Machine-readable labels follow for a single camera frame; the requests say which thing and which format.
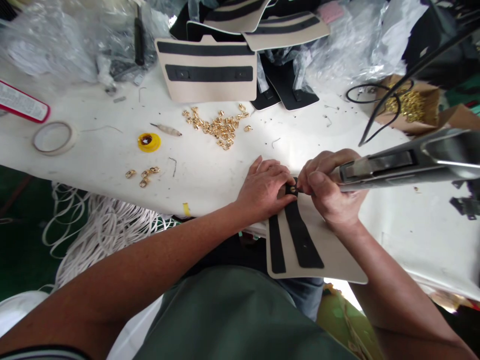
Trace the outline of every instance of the red and white tube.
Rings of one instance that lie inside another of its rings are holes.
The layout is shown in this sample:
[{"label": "red and white tube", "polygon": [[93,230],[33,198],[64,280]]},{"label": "red and white tube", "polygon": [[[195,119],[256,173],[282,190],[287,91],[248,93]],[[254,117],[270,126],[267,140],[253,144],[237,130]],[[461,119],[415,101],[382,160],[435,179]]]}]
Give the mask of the red and white tube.
[{"label": "red and white tube", "polygon": [[44,123],[50,106],[0,80],[0,109],[34,123]]}]

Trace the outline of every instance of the forearm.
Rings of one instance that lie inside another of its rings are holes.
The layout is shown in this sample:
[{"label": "forearm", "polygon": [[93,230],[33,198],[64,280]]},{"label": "forearm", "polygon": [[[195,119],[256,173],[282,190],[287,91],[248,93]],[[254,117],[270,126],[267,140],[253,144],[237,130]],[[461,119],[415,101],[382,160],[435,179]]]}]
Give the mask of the forearm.
[{"label": "forearm", "polygon": [[351,288],[374,327],[425,340],[460,340],[427,295],[360,222],[333,230],[368,277],[368,284]]},{"label": "forearm", "polygon": [[160,232],[98,262],[0,338],[0,354],[71,345],[104,358],[124,324],[224,239],[249,226],[235,203]]}]

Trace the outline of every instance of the hand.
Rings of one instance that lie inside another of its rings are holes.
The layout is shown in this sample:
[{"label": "hand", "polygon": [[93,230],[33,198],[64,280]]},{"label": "hand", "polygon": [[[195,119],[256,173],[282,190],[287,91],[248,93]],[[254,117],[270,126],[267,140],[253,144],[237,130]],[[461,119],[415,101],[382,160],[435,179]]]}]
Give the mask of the hand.
[{"label": "hand", "polygon": [[359,159],[351,149],[338,152],[323,151],[308,160],[298,176],[297,188],[311,195],[316,209],[331,228],[351,227],[359,222],[359,210],[367,190],[341,192],[326,174],[336,167]]},{"label": "hand", "polygon": [[277,160],[262,161],[259,156],[248,170],[236,203],[250,215],[251,224],[264,221],[278,214],[285,206],[297,200],[295,195],[277,198],[285,184],[295,185],[289,169]]}]

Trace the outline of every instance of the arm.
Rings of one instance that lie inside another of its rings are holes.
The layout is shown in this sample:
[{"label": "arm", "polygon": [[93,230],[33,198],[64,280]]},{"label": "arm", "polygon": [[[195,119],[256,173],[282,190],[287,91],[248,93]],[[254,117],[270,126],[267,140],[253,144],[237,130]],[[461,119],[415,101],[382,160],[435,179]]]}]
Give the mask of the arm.
[{"label": "arm", "polygon": [[357,158],[349,149],[324,151],[305,165],[297,186],[312,195],[330,229],[368,276],[368,284],[350,286],[385,357],[476,359],[428,296],[360,222],[358,213],[367,191],[342,193],[325,175]]},{"label": "arm", "polygon": [[72,346],[107,357],[126,322],[151,304],[226,238],[278,213],[296,196],[277,194],[295,181],[276,160],[259,157],[238,199],[157,233],[98,262],[48,297],[0,338],[0,354],[36,345]]}]

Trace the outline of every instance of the left hand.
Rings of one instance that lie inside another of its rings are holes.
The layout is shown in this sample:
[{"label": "left hand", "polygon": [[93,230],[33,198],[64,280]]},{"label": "left hand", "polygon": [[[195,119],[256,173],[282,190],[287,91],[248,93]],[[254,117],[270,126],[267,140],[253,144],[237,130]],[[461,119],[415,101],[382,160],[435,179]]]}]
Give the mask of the left hand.
[{"label": "left hand", "polygon": [[289,169],[280,165],[280,161],[262,161],[262,156],[259,156],[253,162],[236,199],[236,203],[251,214],[251,224],[267,220],[297,200],[292,194],[277,198],[285,183],[294,186],[296,182]]}]

